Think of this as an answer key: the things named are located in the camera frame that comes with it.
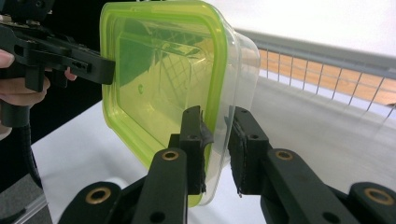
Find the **white surface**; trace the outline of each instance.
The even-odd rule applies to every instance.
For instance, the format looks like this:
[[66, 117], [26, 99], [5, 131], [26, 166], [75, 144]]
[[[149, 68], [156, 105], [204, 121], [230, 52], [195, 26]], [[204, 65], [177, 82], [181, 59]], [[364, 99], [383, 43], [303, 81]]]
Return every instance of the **white surface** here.
[[[252, 113], [273, 147], [292, 149], [332, 187], [372, 181], [396, 190], [396, 123], [357, 108], [260, 78]], [[33, 145], [49, 211], [56, 222], [87, 185], [123, 185], [147, 171], [107, 128], [95, 105]], [[189, 210], [189, 223], [264, 223], [260, 198], [236, 195], [230, 167], [212, 203]]]
[[392, 0], [205, 1], [236, 30], [396, 58]]

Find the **finger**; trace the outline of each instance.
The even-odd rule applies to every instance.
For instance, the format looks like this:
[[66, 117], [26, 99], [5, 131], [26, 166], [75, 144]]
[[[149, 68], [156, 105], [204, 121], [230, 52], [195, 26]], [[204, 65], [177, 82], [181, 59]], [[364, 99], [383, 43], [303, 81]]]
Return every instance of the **finger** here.
[[0, 68], [9, 67], [15, 60], [14, 55], [0, 49]]
[[73, 75], [71, 72], [70, 72], [70, 67], [68, 67], [67, 69], [66, 69], [66, 71], [64, 71], [64, 75], [67, 77], [67, 79], [69, 79], [70, 81], [74, 81], [74, 80], [76, 80], [76, 78], [77, 78], [77, 76], [76, 75]]
[[[44, 77], [43, 91], [50, 87], [50, 81]], [[0, 79], [0, 94], [28, 94], [35, 91], [25, 87], [24, 77]]]
[[6, 138], [11, 133], [11, 128], [3, 126], [0, 120], [0, 139]]
[[28, 94], [0, 94], [0, 99], [11, 105], [35, 105], [46, 96], [47, 91], [28, 93]]

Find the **plastic food container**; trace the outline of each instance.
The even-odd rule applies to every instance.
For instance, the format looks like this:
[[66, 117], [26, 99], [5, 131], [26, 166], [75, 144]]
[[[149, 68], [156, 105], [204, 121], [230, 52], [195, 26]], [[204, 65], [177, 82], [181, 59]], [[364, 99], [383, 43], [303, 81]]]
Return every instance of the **plastic food container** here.
[[107, 125], [149, 168], [154, 154], [180, 133], [182, 113], [199, 105], [215, 143], [205, 149], [210, 202], [236, 105], [250, 109], [260, 68], [257, 47], [201, 1], [108, 3], [100, 22], [102, 56], [116, 61], [103, 87]]

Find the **black mechanical part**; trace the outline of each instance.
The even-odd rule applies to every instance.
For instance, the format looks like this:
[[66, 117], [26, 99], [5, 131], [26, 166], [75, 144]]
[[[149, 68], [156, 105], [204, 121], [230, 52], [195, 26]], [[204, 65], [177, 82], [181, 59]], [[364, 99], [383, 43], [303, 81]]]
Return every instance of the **black mechanical part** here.
[[[25, 77], [26, 88], [33, 91], [43, 91], [45, 68], [52, 69], [52, 81], [62, 87], [67, 83], [67, 67], [71, 73], [95, 83], [111, 84], [113, 80], [115, 62], [77, 44], [71, 37], [55, 35], [41, 26], [0, 24], [0, 49], [15, 56], [10, 68], [0, 69], [0, 78]], [[3, 102], [1, 120], [8, 127], [25, 126], [29, 108]]]
[[97, 182], [79, 192], [60, 224], [172, 223], [187, 221], [187, 156], [179, 148], [157, 152], [148, 175], [121, 190]]
[[121, 189], [109, 182], [89, 185], [67, 206], [59, 224], [109, 223], [118, 205]]
[[22, 156], [30, 177], [32, 177], [35, 184], [42, 189], [43, 186], [41, 184], [40, 174], [38, 173], [37, 165], [35, 164], [35, 156], [31, 146], [32, 140], [30, 132], [30, 124], [21, 128]]
[[14, 21], [43, 21], [50, 13], [54, 0], [0, 0], [0, 13]]
[[384, 186], [362, 182], [352, 185], [348, 199], [360, 211], [361, 223], [396, 223], [396, 193]]
[[205, 192], [205, 146], [203, 146], [201, 122], [200, 106], [191, 107], [183, 112], [179, 148], [187, 154], [190, 195]]
[[359, 223], [296, 153], [269, 150], [264, 169], [291, 223]]
[[155, 154], [132, 223], [187, 222], [187, 155], [179, 148]]
[[271, 148], [267, 135], [251, 113], [236, 107], [228, 149], [237, 193], [261, 194], [261, 160]]
[[247, 136], [255, 133], [265, 136], [250, 112], [236, 108], [229, 142], [234, 182], [238, 193], [262, 196], [267, 223], [396, 223], [391, 189], [358, 183], [347, 195], [326, 186], [296, 153], [269, 143], [249, 144]]

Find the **brass insert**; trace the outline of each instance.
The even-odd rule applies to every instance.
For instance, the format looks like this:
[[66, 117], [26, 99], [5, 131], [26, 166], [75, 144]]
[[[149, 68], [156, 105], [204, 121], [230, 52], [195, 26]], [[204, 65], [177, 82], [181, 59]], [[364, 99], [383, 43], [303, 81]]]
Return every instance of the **brass insert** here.
[[88, 194], [87, 197], [85, 198], [85, 202], [90, 203], [90, 204], [99, 204], [104, 202], [105, 200], [108, 199], [111, 195], [111, 190], [106, 187], [100, 187], [91, 190]]
[[277, 151], [276, 156], [283, 161], [291, 161], [293, 159], [293, 155], [291, 153], [283, 150]]
[[364, 190], [364, 194], [376, 203], [381, 203], [384, 205], [393, 205], [395, 200], [384, 190], [368, 188]]
[[163, 159], [166, 161], [173, 161], [178, 158], [178, 153], [176, 151], [166, 151], [163, 153]]

